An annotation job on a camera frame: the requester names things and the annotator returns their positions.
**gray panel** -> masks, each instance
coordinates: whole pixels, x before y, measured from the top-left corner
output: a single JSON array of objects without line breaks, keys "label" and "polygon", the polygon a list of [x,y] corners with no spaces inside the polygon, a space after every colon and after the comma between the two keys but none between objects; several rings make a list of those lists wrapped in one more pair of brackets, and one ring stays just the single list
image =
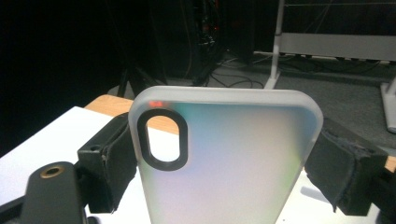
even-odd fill
[{"label": "gray panel", "polygon": [[396,36],[284,33],[280,51],[318,56],[396,61]]}]

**white stand leg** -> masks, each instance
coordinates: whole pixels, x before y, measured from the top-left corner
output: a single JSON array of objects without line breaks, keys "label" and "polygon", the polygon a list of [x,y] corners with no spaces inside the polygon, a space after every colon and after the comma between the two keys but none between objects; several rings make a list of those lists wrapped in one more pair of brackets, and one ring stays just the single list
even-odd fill
[{"label": "white stand leg", "polygon": [[381,93],[388,131],[396,133],[396,77],[390,83],[382,83]]},{"label": "white stand leg", "polygon": [[277,69],[277,64],[279,59],[280,36],[282,35],[284,5],[285,5],[285,0],[279,0],[279,7],[277,9],[275,39],[274,39],[274,52],[273,52],[273,60],[271,65],[271,76],[268,78],[267,82],[265,83],[264,86],[265,90],[272,90],[275,87],[277,83],[277,79],[280,76],[280,73]]}]

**cable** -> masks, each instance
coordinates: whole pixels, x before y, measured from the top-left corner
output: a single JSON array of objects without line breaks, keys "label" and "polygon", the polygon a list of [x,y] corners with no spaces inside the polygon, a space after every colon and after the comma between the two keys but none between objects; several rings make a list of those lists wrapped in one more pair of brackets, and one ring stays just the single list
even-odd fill
[{"label": "cable", "polygon": [[188,39],[188,41],[189,41],[189,48],[190,48],[189,65],[188,65],[188,67],[187,67],[186,74],[185,74],[184,77],[183,77],[183,78],[185,78],[185,77],[190,73],[190,70],[191,70],[191,64],[192,64],[192,45],[191,45],[191,38],[190,38],[189,26],[187,25],[186,12],[184,11],[183,0],[179,0],[179,3],[180,3],[181,12],[182,12],[182,14],[183,14],[184,28],[186,29],[187,39]]},{"label": "cable", "polygon": [[[317,72],[320,72],[320,71],[323,70],[323,66],[322,66],[321,63],[317,63],[317,62],[315,62],[315,61],[311,61],[311,60],[309,60],[309,59],[306,59],[306,58],[303,58],[303,57],[298,57],[298,56],[293,57],[293,59],[294,59],[295,61],[291,61],[290,63],[279,62],[279,65],[286,65],[286,66],[288,66],[288,67],[292,67],[292,68],[297,69],[298,71],[304,72],[304,73],[317,73]],[[313,68],[308,68],[308,69],[305,68],[305,69],[304,69],[304,68],[302,68],[302,67],[300,67],[300,66],[298,66],[298,65],[292,64],[293,62],[295,62],[295,63],[303,62],[304,65],[306,65],[306,62],[309,62],[309,63],[313,64],[314,67],[313,67]]]},{"label": "cable", "polygon": [[123,41],[123,36],[120,32],[119,27],[116,23],[116,18],[114,16],[113,10],[111,9],[110,2],[105,0],[105,8],[107,13],[107,22],[109,23],[109,27],[111,29],[111,35],[114,41],[114,45],[117,49],[117,52],[120,56],[120,60],[123,66],[125,66],[125,73],[123,74],[123,81],[125,82],[128,77],[131,77],[131,72],[136,72],[139,76],[149,82],[150,85],[155,86],[159,85],[159,83],[152,78],[149,74],[147,74],[142,68],[140,68],[134,59],[131,59],[126,51],[125,42]]},{"label": "cable", "polygon": [[271,58],[272,58],[272,55],[270,55],[270,56],[268,56],[268,57],[265,57],[265,58],[262,58],[262,59],[259,59],[259,60],[257,60],[257,61],[254,61],[254,62],[252,62],[252,63],[260,63],[260,62],[263,62],[263,61],[266,61],[266,60],[269,61],[269,59],[271,59]]},{"label": "cable", "polygon": [[343,69],[332,69],[332,68],[326,67],[326,66],[324,66],[324,65],[323,65],[323,68],[326,69],[326,70],[328,70],[328,71],[334,72],[334,73],[341,73],[341,72],[346,72],[346,71],[348,71],[348,70],[352,70],[352,69],[354,69],[354,68],[357,68],[357,67],[359,67],[359,66],[362,66],[363,64],[364,64],[364,62],[355,63],[355,64],[353,64],[352,66],[347,67],[347,68],[343,68]]},{"label": "cable", "polygon": [[268,56],[268,54],[272,54],[272,53],[268,53],[268,52],[264,52],[264,51],[255,50],[255,51],[253,51],[253,54],[261,54],[261,55]]},{"label": "cable", "polygon": [[328,5],[332,6],[369,6],[369,5],[396,5],[392,2],[381,2],[381,3],[309,3],[309,4],[285,4],[285,7],[325,7]]},{"label": "cable", "polygon": [[[237,81],[237,82],[235,82],[235,83],[232,83],[232,84],[230,84],[230,85],[227,85],[227,84],[225,84],[224,82],[222,82],[221,80],[219,80],[218,78],[214,77],[214,75],[216,75],[216,76],[221,76],[221,77],[240,77],[240,78],[243,78],[244,80]],[[250,88],[251,88],[251,89],[253,88],[253,84],[254,84],[254,83],[259,84],[259,85],[261,86],[262,89],[264,88],[264,85],[263,85],[262,83],[260,83],[259,81],[256,81],[256,80],[252,80],[252,79],[250,79],[249,77],[238,76],[238,75],[225,75],[225,74],[219,74],[219,73],[212,73],[210,76],[211,76],[213,79],[215,79],[219,84],[221,84],[221,85],[222,85],[223,87],[225,87],[225,88],[231,88],[231,87],[234,87],[234,86],[236,86],[236,85],[238,85],[238,84],[241,84],[241,83],[250,83]]]},{"label": "cable", "polygon": [[228,67],[228,68],[244,68],[244,67],[248,67],[247,64],[243,64],[243,65],[239,65],[239,66],[232,66],[232,65],[225,64],[225,63],[230,63],[230,62],[233,62],[233,61],[236,61],[236,60],[239,60],[239,58],[231,58],[231,59],[229,59],[227,61],[218,63],[218,65],[223,66],[223,67]]},{"label": "cable", "polygon": [[[326,68],[327,70],[332,71],[332,72],[335,72],[335,73],[341,73],[341,72],[345,72],[345,71],[351,70],[351,69],[353,69],[353,68],[361,67],[362,65],[365,65],[365,64],[367,65],[366,62],[361,62],[361,63],[359,63],[359,64],[356,64],[356,65],[353,66],[353,67],[349,67],[349,68],[343,69],[343,70],[334,70],[334,69],[327,68],[327,67],[325,67],[325,68]],[[371,71],[371,70],[375,69],[377,66],[379,66],[379,64],[380,64],[380,62],[376,62],[376,63],[374,63],[373,66],[371,66],[371,67],[369,67],[369,68],[367,68],[367,69],[364,69],[364,70],[361,70],[361,71],[350,71],[350,72],[347,72],[347,73],[348,73],[348,74],[363,74],[363,73],[366,73],[366,72],[368,72],[368,71]]]},{"label": "cable", "polygon": [[329,3],[329,5],[326,6],[326,11],[324,12],[323,17],[322,17],[322,19],[321,19],[321,21],[320,21],[320,23],[319,23],[317,29],[315,30],[315,34],[318,33],[318,30],[319,30],[321,24],[323,23],[324,19],[326,18],[327,13],[329,12],[329,9],[330,9],[330,5],[332,4],[332,1],[333,1],[333,0],[331,0],[330,3]]},{"label": "cable", "polygon": [[279,57],[278,61],[279,62],[285,62],[285,61],[289,61],[291,59],[294,59],[296,57],[296,55],[291,55],[291,56],[284,56],[284,57]]},{"label": "cable", "polygon": [[209,5],[213,8],[213,10],[215,11],[216,17],[218,18],[218,22],[220,22],[220,14],[218,9],[216,8],[215,4],[213,4],[212,1],[207,0],[207,2],[209,3]]},{"label": "cable", "polygon": [[323,10],[320,12],[320,14],[309,24],[308,27],[306,27],[306,29],[303,31],[304,34],[306,34],[306,32],[309,30],[309,28],[311,28],[311,26],[313,26],[315,24],[315,22],[317,22],[319,20],[319,18],[323,15],[323,13],[325,13],[326,11],[326,7],[323,8]]},{"label": "cable", "polygon": [[[241,83],[245,83],[245,82],[247,82],[247,81],[238,81],[238,82],[235,82],[235,83],[231,84],[231,85],[228,86],[228,87],[231,88],[231,87],[233,87],[233,86],[235,86],[235,85],[237,85],[237,84],[241,84]],[[250,82],[250,84],[251,84],[251,85],[250,85],[250,88],[251,88],[251,89],[253,88],[253,86],[252,86],[253,83],[259,84],[259,85],[261,86],[261,89],[264,89],[264,85],[263,85],[262,83],[260,83],[259,81],[250,80],[249,82]]]}]

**frosted phone case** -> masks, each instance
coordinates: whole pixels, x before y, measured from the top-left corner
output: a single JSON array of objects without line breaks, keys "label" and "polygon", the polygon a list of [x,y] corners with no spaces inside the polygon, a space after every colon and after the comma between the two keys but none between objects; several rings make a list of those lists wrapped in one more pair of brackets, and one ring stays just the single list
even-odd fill
[{"label": "frosted phone case", "polygon": [[[179,127],[175,161],[150,154],[154,116]],[[298,91],[153,87],[135,99],[129,122],[151,223],[263,224],[276,222],[322,114]]]}]

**wooden table edge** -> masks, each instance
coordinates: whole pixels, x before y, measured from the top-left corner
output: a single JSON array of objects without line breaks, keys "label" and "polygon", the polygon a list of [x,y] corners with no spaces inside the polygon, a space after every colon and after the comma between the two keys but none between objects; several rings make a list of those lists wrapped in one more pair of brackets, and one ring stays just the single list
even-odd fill
[{"label": "wooden table edge", "polygon": [[[132,100],[105,94],[94,99],[87,106],[85,106],[85,108],[98,113],[116,117],[119,114],[128,112],[133,102],[134,101]],[[149,127],[169,133],[178,133],[175,125],[176,124],[171,124],[169,120],[161,118],[149,123]],[[389,156],[385,167],[394,172],[396,169],[396,157]]]}]

